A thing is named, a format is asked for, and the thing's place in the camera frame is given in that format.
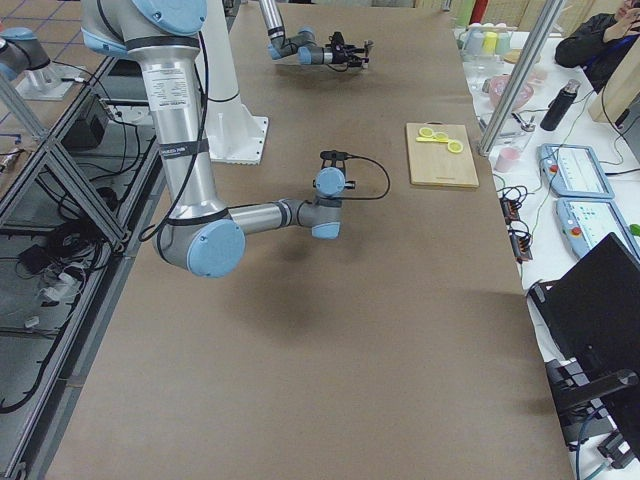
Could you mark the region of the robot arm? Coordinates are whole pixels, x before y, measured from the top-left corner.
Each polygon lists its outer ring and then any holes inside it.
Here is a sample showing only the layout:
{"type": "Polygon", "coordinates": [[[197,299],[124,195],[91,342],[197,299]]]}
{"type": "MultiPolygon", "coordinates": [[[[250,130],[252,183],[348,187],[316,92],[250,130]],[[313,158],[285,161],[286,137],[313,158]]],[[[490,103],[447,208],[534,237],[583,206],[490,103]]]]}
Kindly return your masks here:
{"type": "Polygon", "coordinates": [[[304,227],[339,235],[344,155],[322,154],[312,200],[231,207],[217,193],[215,161],[258,162],[268,121],[242,103],[222,6],[210,1],[85,1],[81,31],[94,52],[141,69],[171,206],[140,235],[167,263],[201,277],[237,267],[253,233],[304,227]]]}
{"type": "MultiPolygon", "coordinates": [[[[309,27],[289,36],[276,2],[261,1],[259,6],[272,59],[296,55],[302,65],[339,65],[343,70],[368,65],[371,41],[361,46],[349,44],[336,31],[321,46],[309,27]]],[[[198,47],[198,35],[209,16],[206,1],[83,1],[81,8],[81,31],[87,48],[126,60],[133,50],[142,47],[198,47]]]]}

